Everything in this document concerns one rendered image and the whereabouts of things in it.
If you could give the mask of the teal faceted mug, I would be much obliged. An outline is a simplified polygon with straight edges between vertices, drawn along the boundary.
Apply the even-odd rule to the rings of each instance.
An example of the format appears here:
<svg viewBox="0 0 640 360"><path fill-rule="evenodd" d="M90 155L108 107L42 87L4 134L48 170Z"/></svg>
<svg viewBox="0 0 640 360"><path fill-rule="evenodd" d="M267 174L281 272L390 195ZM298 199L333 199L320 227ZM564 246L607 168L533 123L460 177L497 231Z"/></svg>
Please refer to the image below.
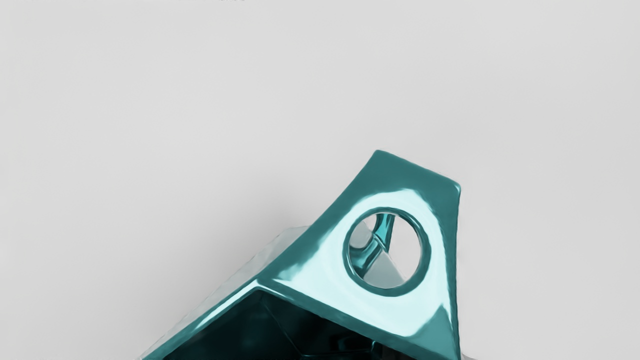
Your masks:
<svg viewBox="0 0 640 360"><path fill-rule="evenodd" d="M464 360L461 187L382 150L140 360Z"/></svg>

